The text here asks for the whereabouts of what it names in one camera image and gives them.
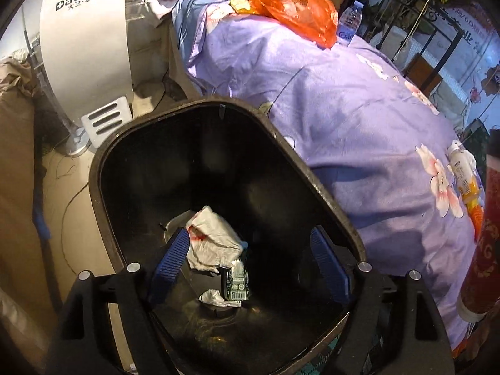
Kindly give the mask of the white wrapper with red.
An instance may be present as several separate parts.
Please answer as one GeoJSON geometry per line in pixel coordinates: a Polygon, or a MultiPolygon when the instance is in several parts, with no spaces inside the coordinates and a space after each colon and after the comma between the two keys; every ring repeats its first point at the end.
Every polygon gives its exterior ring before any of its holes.
{"type": "Polygon", "coordinates": [[[218,273],[237,260],[248,243],[242,241],[223,217],[205,206],[185,226],[190,237],[187,261],[190,269],[218,273]]]}

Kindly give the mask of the green tissue box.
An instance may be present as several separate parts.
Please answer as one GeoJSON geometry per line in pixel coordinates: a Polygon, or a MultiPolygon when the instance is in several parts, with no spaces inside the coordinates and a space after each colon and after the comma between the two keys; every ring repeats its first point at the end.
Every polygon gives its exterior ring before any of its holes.
{"type": "Polygon", "coordinates": [[[241,259],[233,261],[231,266],[222,270],[222,295],[227,301],[249,299],[249,276],[241,259]]]}

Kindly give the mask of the red patterned paper cup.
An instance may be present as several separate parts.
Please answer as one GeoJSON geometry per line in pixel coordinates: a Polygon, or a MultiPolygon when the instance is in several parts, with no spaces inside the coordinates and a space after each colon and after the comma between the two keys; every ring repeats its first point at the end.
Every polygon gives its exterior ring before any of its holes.
{"type": "Polygon", "coordinates": [[[467,323],[484,318],[499,300],[499,130],[492,130],[487,147],[484,217],[475,254],[463,281],[457,311],[467,323]]]}

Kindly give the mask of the orange juice bottle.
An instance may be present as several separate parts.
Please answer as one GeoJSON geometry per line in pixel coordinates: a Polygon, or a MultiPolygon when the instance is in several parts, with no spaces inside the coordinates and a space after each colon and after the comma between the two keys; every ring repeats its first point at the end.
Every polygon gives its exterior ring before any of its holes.
{"type": "Polygon", "coordinates": [[[457,189],[473,223],[477,242],[481,236],[484,207],[481,203],[481,183],[476,172],[475,158],[458,140],[453,140],[448,147],[447,158],[455,176],[457,189]]]}

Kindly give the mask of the black trash bin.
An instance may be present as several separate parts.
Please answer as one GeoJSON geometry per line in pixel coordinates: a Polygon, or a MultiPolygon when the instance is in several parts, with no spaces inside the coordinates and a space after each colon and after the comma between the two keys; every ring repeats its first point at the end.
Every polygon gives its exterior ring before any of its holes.
{"type": "Polygon", "coordinates": [[[181,373],[324,364],[365,249],[254,107],[205,97],[120,126],[96,152],[90,193],[114,268],[149,272],[152,319],[181,373]]]}

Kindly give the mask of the purple floral bed sheet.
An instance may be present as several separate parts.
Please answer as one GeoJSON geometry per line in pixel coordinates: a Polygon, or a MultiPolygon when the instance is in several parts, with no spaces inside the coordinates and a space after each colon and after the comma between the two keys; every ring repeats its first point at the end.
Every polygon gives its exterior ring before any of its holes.
{"type": "Polygon", "coordinates": [[[278,21],[223,0],[180,0],[172,13],[200,92],[260,109],[330,191],[383,273],[422,273],[452,347],[468,324],[457,301],[475,229],[457,191],[445,115],[359,37],[322,49],[278,21]]]}

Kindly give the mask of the clear water bottle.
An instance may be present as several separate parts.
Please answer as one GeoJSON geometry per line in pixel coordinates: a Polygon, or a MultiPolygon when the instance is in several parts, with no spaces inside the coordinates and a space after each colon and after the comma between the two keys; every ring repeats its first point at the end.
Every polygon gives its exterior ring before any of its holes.
{"type": "Polygon", "coordinates": [[[363,4],[355,1],[342,13],[337,27],[337,41],[341,45],[348,46],[357,34],[362,22],[362,11],[363,4]]]}

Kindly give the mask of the white David B machine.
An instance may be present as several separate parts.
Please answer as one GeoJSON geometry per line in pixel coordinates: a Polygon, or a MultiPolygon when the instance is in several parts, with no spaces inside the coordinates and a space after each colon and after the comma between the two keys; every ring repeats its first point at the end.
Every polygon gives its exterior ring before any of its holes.
{"type": "Polygon", "coordinates": [[[50,103],[69,131],[71,157],[98,148],[132,119],[125,0],[28,0],[26,41],[50,103]]]}

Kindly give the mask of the orange plastic bag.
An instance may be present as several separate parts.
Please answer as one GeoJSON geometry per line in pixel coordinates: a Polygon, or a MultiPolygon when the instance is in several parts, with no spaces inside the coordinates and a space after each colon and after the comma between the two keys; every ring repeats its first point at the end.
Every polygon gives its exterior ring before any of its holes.
{"type": "Polygon", "coordinates": [[[337,41],[338,13],[331,0],[248,0],[252,9],[276,19],[321,48],[337,41]]]}

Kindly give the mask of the black iron bed frame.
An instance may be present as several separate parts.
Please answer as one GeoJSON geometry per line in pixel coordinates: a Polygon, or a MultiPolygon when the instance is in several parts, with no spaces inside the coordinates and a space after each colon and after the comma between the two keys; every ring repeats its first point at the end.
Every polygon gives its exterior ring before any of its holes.
{"type": "MultiPolygon", "coordinates": [[[[343,12],[355,0],[331,0],[343,12]]],[[[435,0],[359,0],[364,4],[357,34],[395,63],[423,92],[445,80],[446,63],[464,30],[435,0]]]]}

